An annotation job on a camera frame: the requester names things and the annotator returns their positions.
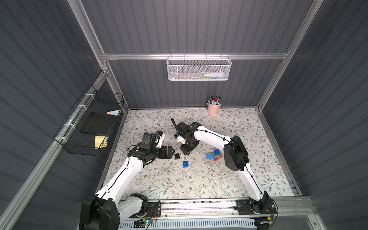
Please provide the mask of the light blue long lego brick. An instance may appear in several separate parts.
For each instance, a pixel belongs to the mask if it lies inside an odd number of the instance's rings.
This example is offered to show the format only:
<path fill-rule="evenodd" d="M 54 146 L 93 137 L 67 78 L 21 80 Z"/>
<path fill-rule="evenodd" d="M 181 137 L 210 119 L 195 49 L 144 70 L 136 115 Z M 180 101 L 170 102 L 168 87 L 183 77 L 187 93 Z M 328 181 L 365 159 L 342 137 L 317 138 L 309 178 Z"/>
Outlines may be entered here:
<path fill-rule="evenodd" d="M 212 159 L 215 159 L 216 157 L 215 157 L 215 155 L 214 155 L 214 153 L 207 153 L 206 154 L 206 159 L 207 160 L 212 160 Z"/>

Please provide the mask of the pink lego brick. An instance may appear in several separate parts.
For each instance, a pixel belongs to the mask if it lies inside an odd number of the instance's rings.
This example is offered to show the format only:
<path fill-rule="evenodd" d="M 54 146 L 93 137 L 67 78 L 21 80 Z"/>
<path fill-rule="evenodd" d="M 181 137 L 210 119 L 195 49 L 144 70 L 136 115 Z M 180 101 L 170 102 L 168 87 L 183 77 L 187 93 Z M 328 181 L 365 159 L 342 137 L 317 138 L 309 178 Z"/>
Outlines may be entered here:
<path fill-rule="evenodd" d="M 220 158 L 222 158 L 222 155 L 216 157 L 215 159 L 213 159 L 213 161 L 218 161 Z"/>

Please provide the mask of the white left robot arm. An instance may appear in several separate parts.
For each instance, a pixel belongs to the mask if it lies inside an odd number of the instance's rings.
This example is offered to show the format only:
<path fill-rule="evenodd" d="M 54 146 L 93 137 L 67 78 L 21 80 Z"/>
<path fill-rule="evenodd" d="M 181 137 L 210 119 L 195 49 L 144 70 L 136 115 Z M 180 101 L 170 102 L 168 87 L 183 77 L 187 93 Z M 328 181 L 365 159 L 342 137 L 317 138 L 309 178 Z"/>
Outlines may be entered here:
<path fill-rule="evenodd" d="M 132 194 L 120 202 L 134 177 L 154 160 L 171 159 L 175 150 L 171 146 L 142 148 L 138 143 L 129 146 L 123 166 L 113 178 L 95 195 L 90 195 L 81 204 L 80 230 L 117 230 L 120 222 L 129 217 L 147 212 L 148 198 Z"/>

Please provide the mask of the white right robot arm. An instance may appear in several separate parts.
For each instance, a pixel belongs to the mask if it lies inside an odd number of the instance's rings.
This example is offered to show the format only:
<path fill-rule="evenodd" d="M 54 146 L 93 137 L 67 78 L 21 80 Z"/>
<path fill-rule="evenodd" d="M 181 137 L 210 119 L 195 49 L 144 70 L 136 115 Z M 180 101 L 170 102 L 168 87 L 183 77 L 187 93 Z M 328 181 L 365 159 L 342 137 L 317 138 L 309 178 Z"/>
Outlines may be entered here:
<path fill-rule="evenodd" d="M 261 214 L 271 207 L 277 208 L 274 200 L 258 183 L 249 164 L 248 152 L 238 136 L 227 137 L 211 131 L 197 122 L 190 125 L 180 123 L 175 126 L 175 138 L 182 145 L 180 149 L 190 154 L 202 141 L 220 150 L 225 165 L 238 174 L 249 195 L 252 211 Z"/>

